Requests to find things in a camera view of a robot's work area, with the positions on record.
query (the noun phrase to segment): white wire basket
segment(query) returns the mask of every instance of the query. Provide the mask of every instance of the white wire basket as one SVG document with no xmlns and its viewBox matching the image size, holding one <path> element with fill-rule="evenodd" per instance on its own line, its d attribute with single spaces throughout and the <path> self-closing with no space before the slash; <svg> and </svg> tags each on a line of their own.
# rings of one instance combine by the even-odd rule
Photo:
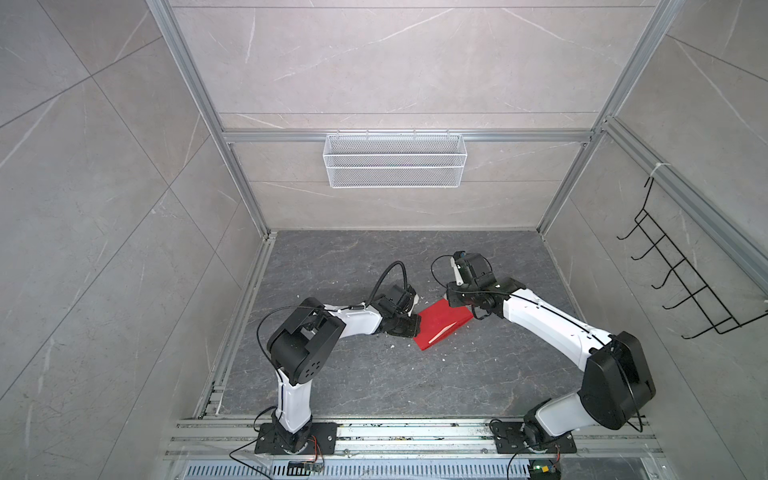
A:
<svg viewBox="0 0 768 480">
<path fill-rule="evenodd" d="M 323 160 L 333 188 L 458 187 L 467 148 L 460 134 L 333 134 Z"/>
</svg>

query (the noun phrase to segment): black motor joint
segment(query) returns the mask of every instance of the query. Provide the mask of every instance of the black motor joint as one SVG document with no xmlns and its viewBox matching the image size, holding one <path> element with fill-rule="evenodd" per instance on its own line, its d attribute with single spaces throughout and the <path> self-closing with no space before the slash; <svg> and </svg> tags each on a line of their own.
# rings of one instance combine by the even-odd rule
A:
<svg viewBox="0 0 768 480">
<path fill-rule="evenodd" d="M 413 338 L 421 332 L 422 317 L 410 313 L 416 298 L 416 291 L 408 285 L 403 289 L 400 285 L 392 285 L 387 293 L 378 295 L 371 306 L 382 316 L 382 321 L 376 333 L 386 332 L 392 336 Z"/>
<path fill-rule="evenodd" d="M 525 288 L 510 277 L 497 280 L 491 265 L 480 253 L 460 250 L 453 253 L 452 259 L 463 284 L 448 282 L 446 285 L 445 298 L 450 306 L 473 306 L 503 317 L 504 300 L 510 293 Z"/>
</svg>

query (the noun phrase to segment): bracket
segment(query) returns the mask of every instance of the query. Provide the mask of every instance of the bracket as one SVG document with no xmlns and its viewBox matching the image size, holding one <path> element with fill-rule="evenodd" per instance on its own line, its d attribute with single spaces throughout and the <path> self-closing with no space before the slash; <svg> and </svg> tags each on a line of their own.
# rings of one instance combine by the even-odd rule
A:
<svg viewBox="0 0 768 480">
<path fill-rule="evenodd" d="M 493 440 L 496 444 L 496 453 L 505 454 L 518 454 L 523 453 L 527 449 L 521 433 L 521 427 L 523 421 L 519 422 L 501 422 L 494 421 L 489 423 L 488 427 L 493 433 Z M 573 440 L 573 435 L 568 434 L 553 441 L 545 450 L 545 453 L 557 453 L 558 447 L 560 453 L 576 453 L 576 444 Z"/>
<path fill-rule="evenodd" d="M 313 422 L 310 426 L 309 438 L 313 436 L 317 439 L 317 448 L 323 455 L 333 455 L 336 451 L 336 430 L 339 424 L 332 422 Z M 285 455 L 287 447 L 283 440 L 277 435 L 275 425 L 271 422 L 262 423 L 259 427 L 259 438 L 256 440 L 256 447 L 253 453 L 269 453 L 272 455 Z M 304 448 L 297 452 L 298 454 L 314 454 L 314 443 L 307 442 Z"/>
</svg>

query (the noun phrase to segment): black wire rack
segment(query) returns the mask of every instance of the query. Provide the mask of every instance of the black wire rack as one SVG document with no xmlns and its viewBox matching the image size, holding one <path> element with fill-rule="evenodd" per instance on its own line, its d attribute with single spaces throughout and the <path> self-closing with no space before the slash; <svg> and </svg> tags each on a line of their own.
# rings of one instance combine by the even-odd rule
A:
<svg viewBox="0 0 768 480">
<path fill-rule="evenodd" d="M 635 215 L 634 217 L 634 227 L 632 228 L 632 230 L 630 230 L 630 233 L 627 233 L 627 235 L 623 237 L 616 237 L 616 238 L 618 238 L 619 240 L 626 240 L 632 233 L 634 233 L 635 230 L 639 230 L 643 232 L 645 237 L 651 243 L 650 248 L 646 250 L 646 252 L 640 255 L 638 258 L 635 258 L 635 257 L 630 257 L 630 258 L 632 260 L 641 260 L 650 252 L 656 250 L 659 253 L 659 255 L 661 255 L 661 258 L 664 259 L 664 262 L 667 263 L 669 270 L 667 271 L 667 275 L 664 277 L 664 281 L 661 283 L 661 285 L 656 286 L 651 284 L 651 286 L 654 289 L 659 290 L 661 287 L 667 284 L 667 280 L 669 280 L 670 276 L 675 275 L 677 280 L 680 282 L 680 284 L 683 286 L 683 288 L 688 294 L 685 298 L 675 303 L 673 306 L 662 306 L 662 308 L 664 308 L 665 310 L 672 310 L 674 308 L 679 307 L 680 305 L 687 302 L 688 300 L 693 300 L 693 302 L 696 303 L 696 306 L 699 308 L 701 313 L 704 315 L 704 318 L 706 318 L 707 322 L 709 322 L 710 326 L 708 328 L 700 331 L 699 333 L 696 333 L 695 335 L 692 335 L 692 336 L 682 335 L 682 337 L 684 339 L 695 339 L 699 335 L 703 335 L 704 333 L 709 332 L 710 330 L 714 330 L 720 335 L 723 335 L 724 333 L 731 332 L 735 329 L 748 325 L 754 322 L 755 320 L 768 316 L 768 310 L 766 310 L 766 312 L 763 315 L 756 316 L 752 319 L 747 320 L 746 322 L 740 322 L 735 316 L 733 316 L 730 310 L 728 310 L 728 307 L 725 306 L 723 301 L 717 296 L 714 290 L 712 290 L 712 287 L 701 276 L 701 274 L 696 269 L 696 267 L 688 260 L 688 258 L 685 255 L 683 255 L 683 252 L 680 251 L 680 248 L 677 247 L 675 242 L 673 242 L 672 239 L 669 237 L 669 235 L 667 235 L 667 233 L 664 231 L 664 229 L 661 228 L 661 225 L 659 225 L 658 222 L 650 215 L 650 213 L 648 213 L 648 210 L 646 210 L 646 206 L 648 204 L 648 197 L 650 196 L 650 189 L 653 187 L 653 185 L 654 185 L 654 179 L 652 177 L 649 177 L 648 180 L 646 180 L 645 185 L 643 186 L 643 188 L 647 187 L 648 192 L 645 194 L 645 201 L 643 202 L 643 207 L 640 209 L 640 212 L 638 212 L 637 215 Z M 661 232 L 661 237 L 659 237 L 656 240 L 651 238 L 650 234 L 643 227 L 643 222 L 652 222 L 653 225 L 655 225 L 656 228 Z M 680 254 L 680 257 L 682 258 L 682 260 L 680 260 L 679 262 L 676 262 L 675 264 L 672 264 L 672 262 L 670 262 L 669 258 L 667 258 L 667 255 L 664 255 L 664 252 L 662 252 L 661 249 L 659 248 L 659 243 L 664 239 L 667 239 L 668 243 Z M 677 271 L 677 269 L 683 266 L 689 267 L 696 274 L 699 280 L 701 280 L 701 283 L 703 284 L 701 288 L 693 290 L 683 281 L 683 279 L 680 277 L 680 274 Z M 707 314 L 707 311 L 701 306 L 701 303 L 699 302 L 699 300 L 697 300 L 696 295 L 698 295 L 699 293 L 703 293 L 705 291 L 709 291 L 709 293 L 712 294 L 712 296 L 714 297 L 715 300 L 717 300 L 720 306 L 723 307 L 723 310 L 727 315 L 725 319 L 720 321 L 712 320 L 712 318 Z M 726 322 L 729 322 L 731 320 L 735 323 L 735 325 L 733 324 L 730 324 L 729 326 L 724 325 Z"/>
</svg>

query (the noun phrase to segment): wire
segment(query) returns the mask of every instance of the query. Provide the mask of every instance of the wire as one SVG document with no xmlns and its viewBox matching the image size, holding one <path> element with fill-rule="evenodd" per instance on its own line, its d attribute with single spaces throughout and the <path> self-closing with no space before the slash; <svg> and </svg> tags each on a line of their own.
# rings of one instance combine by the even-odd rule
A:
<svg viewBox="0 0 768 480">
<path fill-rule="evenodd" d="M 317 438 L 314 435 L 312 435 L 312 441 L 315 442 L 315 459 L 312 460 L 312 463 L 315 463 L 317 462 Z"/>
<path fill-rule="evenodd" d="M 568 432 L 562 433 L 562 434 L 554 437 L 552 440 L 548 440 L 546 442 L 535 443 L 533 445 L 523 446 L 521 449 L 519 449 L 517 452 L 515 452 L 515 454 L 512 456 L 512 458 L 509 459 L 509 463 L 507 464 L 507 480 L 509 480 L 509 468 L 512 466 L 512 460 L 515 460 L 516 456 L 518 456 L 519 454 L 523 453 L 527 449 L 533 449 L 534 447 L 540 447 L 540 446 L 542 446 L 544 444 L 547 444 L 547 443 L 550 443 L 550 444 L 554 443 L 554 445 L 558 448 L 558 461 L 559 461 L 560 460 L 560 446 L 557 443 L 555 443 L 555 442 L 558 441 L 559 439 L 563 438 L 567 434 L 568 434 Z"/>
<path fill-rule="evenodd" d="M 406 273 L 406 265 L 401 262 L 400 260 L 395 260 L 391 264 L 389 264 L 388 267 L 386 267 L 386 270 L 384 270 L 384 273 L 381 274 L 379 277 L 379 280 L 376 282 L 376 285 L 373 287 L 373 290 L 371 290 L 371 295 L 368 297 L 368 301 L 366 302 L 366 307 L 371 304 L 373 301 L 373 297 L 376 296 L 376 292 L 379 291 L 379 287 L 381 286 L 382 282 L 387 276 L 387 273 L 393 268 L 395 268 L 395 265 L 400 265 L 400 269 L 402 270 L 402 289 L 408 290 L 408 274 Z"/>
<path fill-rule="evenodd" d="M 265 413 L 269 412 L 271 409 L 276 409 L 276 408 L 277 408 L 277 405 L 273 405 L 273 406 L 269 406 L 269 407 L 266 407 L 264 410 L 262 410 L 261 412 L 259 412 L 259 415 L 256 415 L 256 418 L 255 418 L 255 419 L 253 419 L 253 430 L 254 430 L 254 431 L 256 431 L 256 420 L 258 420 L 258 419 L 259 419 L 259 417 L 261 417 L 261 416 L 262 416 L 262 415 L 264 415 Z M 235 462 L 237 462 L 237 463 L 240 463 L 240 464 L 242 464 L 242 465 L 245 465 L 246 467 L 248 467 L 248 468 L 250 468 L 251 470 L 253 470 L 253 471 L 255 471 L 256 473 L 258 473 L 259 475 L 262 475 L 264 478 L 268 478 L 269 480 L 273 480 L 273 478 L 272 478 L 272 477 L 270 477 L 270 476 L 269 476 L 269 474 L 267 474 L 267 473 L 265 473 L 265 472 L 262 472 L 261 470 L 259 470 L 258 468 L 254 467 L 253 465 L 248 465 L 246 462 L 242 462 L 242 461 L 240 461 L 240 460 L 238 460 L 237 458 L 234 458 L 234 457 L 232 456 L 232 454 L 233 454 L 233 453 L 237 453 L 237 452 L 239 452 L 240 450 L 242 450 L 242 449 L 244 449 L 244 448 L 246 448 L 246 447 L 248 447 L 248 446 L 251 446 L 251 445 L 253 445 L 253 444 L 254 444 L 254 443 L 256 443 L 258 440 L 259 440 L 259 437 L 257 436 L 257 437 L 256 437 L 256 439 L 255 439 L 255 440 L 253 440 L 252 442 L 248 442 L 247 444 L 243 445 L 242 447 L 239 447 L 238 449 L 234 449 L 232 452 L 230 452 L 230 458 L 231 458 L 231 459 L 233 459 L 233 460 L 234 460 Z"/>
<path fill-rule="evenodd" d="M 271 407 L 266 407 L 264 410 L 262 410 L 259 413 L 259 415 L 256 415 L 256 418 L 253 419 L 253 431 L 254 432 L 258 432 L 258 430 L 256 430 L 256 420 L 258 420 L 259 417 L 261 417 L 262 415 L 264 415 L 265 413 L 267 413 L 267 412 L 269 412 L 270 410 L 273 410 L 273 409 L 277 409 L 277 405 L 272 405 Z"/>
<path fill-rule="evenodd" d="M 442 283 L 440 283 L 440 280 L 437 280 L 437 276 L 435 276 L 435 262 L 440 260 L 441 258 L 444 258 L 444 257 L 453 257 L 453 255 L 441 255 L 440 257 L 435 258 L 432 261 L 432 265 L 429 266 L 429 271 L 432 272 L 432 278 L 435 279 L 435 282 L 437 282 L 438 285 L 440 285 L 443 288 L 448 288 L 447 286 L 445 286 Z"/>
<path fill-rule="evenodd" d="M 561 317 L 563 320 L 565 320 L 565 321 L 567 321 L 567 322 L 569 322 L 569 323 L 572 323 L 573 325 L 576 325 L 576 326 L 577 326 L 577 327 L 579 327 L 580 329 L 584 330 L 586 333 L 589 333 L 589 334 L 590 334 L 590 335 L 592 335 L 592 336 L 594 337 L 594 339 L 596 339 L 596 340 L 597 340 L 597 341 L 598 341 L 598 342 L 599 342 L 599 343 L 600 343 L 602 346 L 605 346 L 605 343 L 603 343 L 603 341 L 602 341 L 602 340 L 598 339 L 598 336 L 597 336 L 597 335 L 593 334 L 593 333 L 592 333 L 592 332 L 590 332 L 589 330 L 585 329 L 585 328 L 584 328 L 582 325 L 579 325 L 578 323 L 576 323 L 576 322 L 574 322 L 573 320 L 569 319 L 569 318 L 568 318 L 568 317 L 566 317 L 565 315 L 563 315 L 563 314 L 561 314 L 561 313 L 558 313 L 558 312 L 555 312 L 553 309 L 551 309 L 551 308 L 547 308 L 547 306 L 546 306 L 546 305 L 541 305 L 540 303 L 538 303 L 538 302 L 534 302 L 533 300 L 531 300 L 531 299 L 528 299 L 528 298 L 525 298 L 524 296 L 515 295 L 514 293 L 510 293 L 510 295 L 512 295 L 512 296 L 514 296 L 514 297 L 516 297 L 516 298 L 519 298 L 520 300 L 525 300 L 525 301 L 526 301 L 526 302 L 528 302 L 528 303 L 533 303 L 533 304 L 534 304 L 534 305 L 536 305 L 536 306 L 540 306 L 541 308 L 543 308 L 544 310 L 547 310 L 548 312 L 554 313 L 555 315 L 557 315 L 557 316 Z"/>
<path fill-rule="evenodd" d="M 494 432 L 493 431 L 493 427 L 491 426 L 491 425 L 493 425 L 493 422 L 504 423 L 504 422 L 501 421 L 501 419 L 491 419 L 488 422 L 488 427 L 491 429 L 491 433 L 493 433 L 496 437 L 498 437 L 500 439 L 509 440 L 509 438 L 507 436 L 503 436 L 502 437 L 501 435 L 499 435 L 499 432 Z"/>
<path fill-rule="evenodd" d="M 616 360 L 616 364 L 619 365 L 619 373 L 621 373 L 621 377 L 624 379 L 624 381 L 627 383 L 627 388 L 629 389 L 629 395 L 632 397 L 632 405 L 634 405 L 634 412 L 637 414 L 637 423 L 640 424 L 640 428 L 634 426 L 634 423 L 627 420 L 627 424 L 635 429 L 636 432 L 642 433 L 643 432 L 643 419 L 640 417 L 640 409 L 637 407 L 637 400 L 634 398 L 634 392 L 632 391 L 632 387 L 629 385 L 629 378 L 627 377 L 627 373 L 624 371 L 624 367 L 621 365 L 621 362 Z"/>
</svg>

